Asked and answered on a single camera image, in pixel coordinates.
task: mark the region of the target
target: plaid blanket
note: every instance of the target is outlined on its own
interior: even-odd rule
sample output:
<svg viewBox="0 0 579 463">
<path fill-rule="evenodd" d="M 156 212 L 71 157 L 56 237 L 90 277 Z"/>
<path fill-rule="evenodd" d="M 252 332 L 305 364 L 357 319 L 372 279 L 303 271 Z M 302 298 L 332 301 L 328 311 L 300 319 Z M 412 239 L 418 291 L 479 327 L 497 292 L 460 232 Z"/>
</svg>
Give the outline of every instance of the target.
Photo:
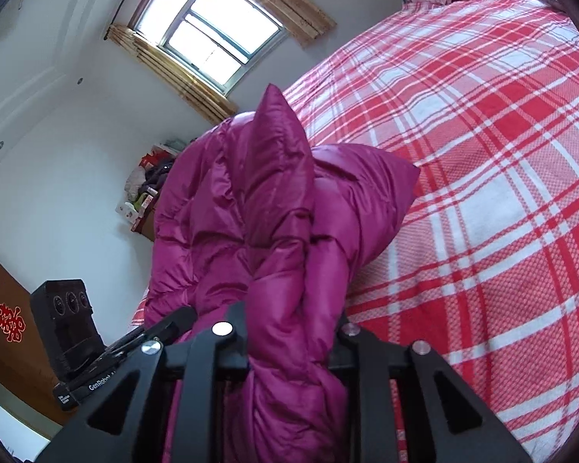
<svg viewBox="0 0 579 463">
<path fill-rule="evenodd" d="M 570 19 L 538 0 L 408 4 L 286 95 L 313 145 L 374 145 L 422 168 L 401 232 L 352 285 L 350 318 L 429 341 L 545 461 L 579 421 Z"/>
</svg>

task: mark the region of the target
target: window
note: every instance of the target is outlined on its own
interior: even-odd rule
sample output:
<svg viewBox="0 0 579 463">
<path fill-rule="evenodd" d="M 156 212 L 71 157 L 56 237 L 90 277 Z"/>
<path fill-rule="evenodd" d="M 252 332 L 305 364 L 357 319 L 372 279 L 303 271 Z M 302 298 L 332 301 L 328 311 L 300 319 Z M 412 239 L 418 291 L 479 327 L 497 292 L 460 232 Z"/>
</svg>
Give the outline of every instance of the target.
<svg viewBox="0 0 579 463">
<path fill-rule="evenodd" d="M 284 35 L 253 0 L 150 0 L 135 29 L 223 94 Z"/>
</svg>

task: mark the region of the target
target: purple fabric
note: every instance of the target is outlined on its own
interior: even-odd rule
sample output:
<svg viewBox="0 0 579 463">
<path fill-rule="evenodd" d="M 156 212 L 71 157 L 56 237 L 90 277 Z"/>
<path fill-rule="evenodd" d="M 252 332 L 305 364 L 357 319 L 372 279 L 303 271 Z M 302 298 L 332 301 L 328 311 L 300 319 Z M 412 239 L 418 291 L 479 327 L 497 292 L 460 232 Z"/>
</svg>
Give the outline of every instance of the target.
<svg viewBox="0 0 579 463">
<path fill-rule="evenodd" d="M 245 300 L 251 371 L 226 398 L 227 461 L 341 461 L 346 391 L 326 368 L 335 324 L 356 271 L 398 232 L 418 174 L 375 148 L 311 149 L 274 86 L 177 159 L 156 208 L 145 319 L 193 305 L 197 333 Z"/>
</svg>

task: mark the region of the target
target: silver bolt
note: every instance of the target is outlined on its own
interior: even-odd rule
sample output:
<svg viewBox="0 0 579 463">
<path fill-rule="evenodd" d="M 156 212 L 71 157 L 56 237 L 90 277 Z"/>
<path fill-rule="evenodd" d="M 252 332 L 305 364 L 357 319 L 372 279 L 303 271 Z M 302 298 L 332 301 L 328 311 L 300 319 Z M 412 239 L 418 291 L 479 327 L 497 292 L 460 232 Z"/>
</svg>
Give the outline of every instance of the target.
<svg viewBox="0 0 579 463">
<path fill-rule="evenodd" d="M 158 341 L 147 341 L 141 346 L 141 351 L 146 355 L 154 355 L 155 353 L 159 353 L 161 348 L 163 347 Z"/>
<path fill-rule="evenodd" d="M 212 326 L 212 332 L 217 336 L 227 336 L 234 330 L 232 324 L 229 322 L 217 322 Z"/>
<path fill-rule="evenodd" d="M 347 322 L 343 324 L 341 330 L 343 331 L 343 334 L 353 338 L 354 336 L 357 336 L 358 333 L 361 331 L 361 327 L 359 325 L 356 325 L 355 323 Z"/>
<path fill-rule="evenodd" d="M 427 355 L 431 351 L 431 345 L 426 341 L 418 340 L 412 345 L 412 350 L 418 355 Z"/>
</svg>

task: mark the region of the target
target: bed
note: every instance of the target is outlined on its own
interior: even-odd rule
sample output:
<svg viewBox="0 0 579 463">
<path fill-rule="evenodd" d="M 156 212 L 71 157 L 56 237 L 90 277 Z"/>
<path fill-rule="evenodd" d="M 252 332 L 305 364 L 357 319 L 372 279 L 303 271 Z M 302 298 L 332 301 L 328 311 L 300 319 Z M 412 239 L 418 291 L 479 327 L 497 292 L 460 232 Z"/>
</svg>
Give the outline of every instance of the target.
<svg viewBox="0 0 579 463">
<path fill-rule="evenodd" d="M 538 0 L 407 3 L 285 94 L 312 146 L 372 145 L 421 168 L 399 235 L 350 288 L 349 318 L 428 340 L 547 460 L 579 421 L 571 20 Z"/>
</svg>

